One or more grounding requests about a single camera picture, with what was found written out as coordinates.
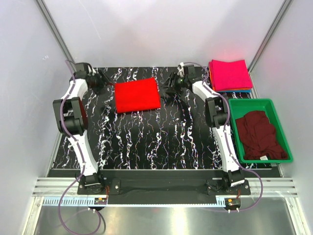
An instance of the green tray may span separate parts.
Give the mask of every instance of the green tray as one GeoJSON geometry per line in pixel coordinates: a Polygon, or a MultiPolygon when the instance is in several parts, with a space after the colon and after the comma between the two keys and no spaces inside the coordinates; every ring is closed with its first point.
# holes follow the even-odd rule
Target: green tray
{"type": "Polygon", "coordinates": [[[233,126],[233,132],[236,139],[236,147],[239,155],[239,161],[241,163],[291,163],[293,157],[289,149],[283,128],[279,122],[277,112],[274,104],[270,99],[230,99],[229,108],[231,115],[231,123],[233,126]],[[242,118],[245,114],[251,111],[265,111],[268,116],[269,122],[276,128],[276,139],[282,148],[287,152],[287,160],[245,160],[244,146],[239,139],[239,134],[236,125],[236,119],[242,118]]]}

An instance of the white wall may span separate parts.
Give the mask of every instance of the white wall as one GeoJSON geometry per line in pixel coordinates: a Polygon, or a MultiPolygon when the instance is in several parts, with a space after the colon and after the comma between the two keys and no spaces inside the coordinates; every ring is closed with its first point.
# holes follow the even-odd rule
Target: white wall
{"type": "Polygon", "coordinates": [[[21,234],[57,135],[52,101],[70,78],[33,0],[0,0],[0,234],[21,234]]]}
{"type": "Polygon", "coordinates": [[[75,61],[251,62],[283,0],[45,0],[75,61]]]}
{"type": "Polygon", "coordinates": [[[313,1],[293,1],[252,75],[260,97],[271,98],[294,162],[292,177],[313,231],[313,1]]]}

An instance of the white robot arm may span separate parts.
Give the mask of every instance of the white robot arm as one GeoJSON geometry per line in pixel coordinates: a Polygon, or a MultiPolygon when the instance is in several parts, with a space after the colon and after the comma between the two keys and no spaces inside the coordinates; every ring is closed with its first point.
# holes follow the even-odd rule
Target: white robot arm
{"type": "Polygon", "coordinates": [[[101,71],[95,71],[88,63],[78,63],[75,67],[75,80],[70,80],[69,88],[61,99],[53,101],[53,109],[58,129],[72,144],[83,173],[78,194],[97,194],[104,189],[104,180],[90,149],[87,137],[88,119],[82,99],[88,89],[101,94],[103,88],[112,83],[101,71]],[[64,130],[61,119],[68,132],[64,130]]]}
{"type": "Polygon", "coordinates": [[[220,94],[213,91],[196,75],[193,65],[180,63],[177,69],[178,71],[172,72],[165,82],[166,93],[169,95],[179,94],[182,88],[187,88],[204,101],[206,123],[212,128],[221,151],[224,188],[243,184],[245,182],[243,172],[234,161],[236,155],[230,136],[230,123],[227,123],[223,128],[229,112],[225,104],[225,101],[228,102],[228,97],[223,95],[225,98],[225,101],[223,101],[220,94]]]}
{"type": "MultiPolygon", "coordinates": [[[[95,71],[88,63],[78,63],[75,64],[75,67],[75,81],[71,79],[66,94],[61,99],[53,101],[53,109],[59,131],[67,136],[74,148],[81,173],[83,166],[85,166],[84,175],[80,179],[82,189],[78,191],[78,194],[97,194],[104,188],[104,180],[90,149],[87,137],[88,119],[82,99],[88,89],[93,89],[96,94],[101,94],[103,88],[106,85],[112,85],[112,82],[101,71],[95,71]],[[61,114],[61,103],[66,97],[63,113],[61,114]],[[61,118],[63,118],[64,124],[71,135],[64,131],[61,118]]],[[[228,112],[224,102],[214,91],[209,92],[210,88],[196,76],[194,66],[186,66],[181,63],[178,70],[178,72],[171,73],[170,78],[165,82],[165,85],[169,88],[169,93],[179,93],[180,89],[185,87],[205,102],[206,122],[212,128],[221,151],[224,186],[229,188],[244,183],[243,173],[231,157],[232,154],[236,158],[230,136],[230,125],[228,123],[225,130],[221,127],[226,121],[225,117],[228,112]]]]}

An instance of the red cloth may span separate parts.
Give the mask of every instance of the red cloth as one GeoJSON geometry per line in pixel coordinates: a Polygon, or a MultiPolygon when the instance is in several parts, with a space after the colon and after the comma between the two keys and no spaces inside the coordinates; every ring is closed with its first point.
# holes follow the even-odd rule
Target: red cloth
{"type": "Polygon", "coordinates": [[[244,145],[246,160],[259,160],[262,156],[285,160],[285,150],[276,140],[276,129],[264,111],[252,111],[236,120],[239,138],[244,145]]]}
{"type": "Polygon", "coordinates": [[[115,84],[118,113],[158,109],[161,107],[157,82],[152,78],[115,84]]]}
{"type": "Polygon", "coordinates": [[[244,60],[223,62],[212,60],[209,65],[215,91],[247,90],[253,87],[244,60]]]}

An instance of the black table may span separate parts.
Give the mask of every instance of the black table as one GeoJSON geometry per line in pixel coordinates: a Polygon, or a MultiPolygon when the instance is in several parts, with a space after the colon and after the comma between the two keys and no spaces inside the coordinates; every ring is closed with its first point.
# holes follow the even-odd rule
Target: black table
{"type": "MultiPolygon", "coordinates": [[[[98,68],[114,82],[154,77],[159,88],[173,67],[98,68]]],[[[205,76],[202,68],[197,72],[205,76]]],[[[213,132],[205,123],[204,103],[189,90],[168,97],[160,88],[161,109],[117,114],[114,88],[104,95],[91,90],[83,99],[89,119],[90,147],[101,169],[217,169],[221,154],[213,132]]],[[[230,98],[250,98],[249,93],[228,93],[230,98]]],[[[253,164],[251,168],[271,168],[253,164]]],[[[69,141],[62,137],[52,169],[78,169],[69,141]]]]}

